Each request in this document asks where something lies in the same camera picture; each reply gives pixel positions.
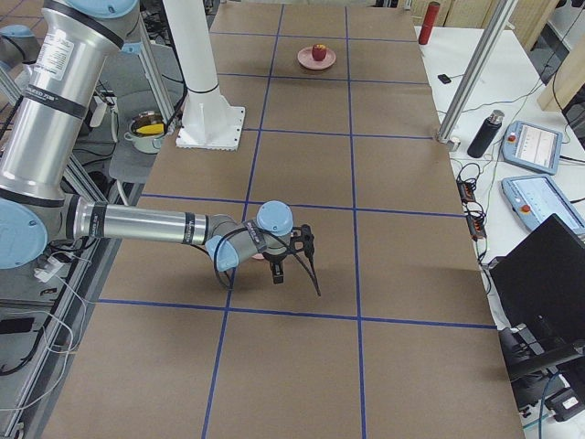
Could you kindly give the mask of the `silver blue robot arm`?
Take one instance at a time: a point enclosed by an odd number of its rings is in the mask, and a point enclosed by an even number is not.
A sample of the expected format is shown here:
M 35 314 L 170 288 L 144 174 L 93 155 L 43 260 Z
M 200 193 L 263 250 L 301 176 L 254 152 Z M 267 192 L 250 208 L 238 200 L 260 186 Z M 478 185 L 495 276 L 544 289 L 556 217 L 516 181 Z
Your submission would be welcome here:
M 280 201 L 256 218 L 140 209 L 66 195 L 61 179 L 106 59 L 138 26 L 135 1 L 47 1 L 48 32 L 1 158 L 1 265 L 35 260 L 51 241 L 82 237 L 203 245 L 217 272 L 260 254 L 275 283 L 293 253 L 293 215 Z
M 1 28 L 1 69 L 8 72 L 18 64 L 34 65 L 40 45 L 29 27 L 9 25 Z

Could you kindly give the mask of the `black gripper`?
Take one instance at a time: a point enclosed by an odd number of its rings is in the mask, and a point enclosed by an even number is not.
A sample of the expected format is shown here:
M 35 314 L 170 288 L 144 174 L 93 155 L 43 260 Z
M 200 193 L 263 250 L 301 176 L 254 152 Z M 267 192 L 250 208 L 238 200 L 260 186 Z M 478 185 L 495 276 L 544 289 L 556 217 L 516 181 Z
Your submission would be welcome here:
M 287 251 L 279 254 L 272 254 L 269 252 L 263 253 L 263 258 L 271 264 L 271 276 L 274 284 L 283 284 L 284 282 L 282 262 L 287 258 L 287 256 Z

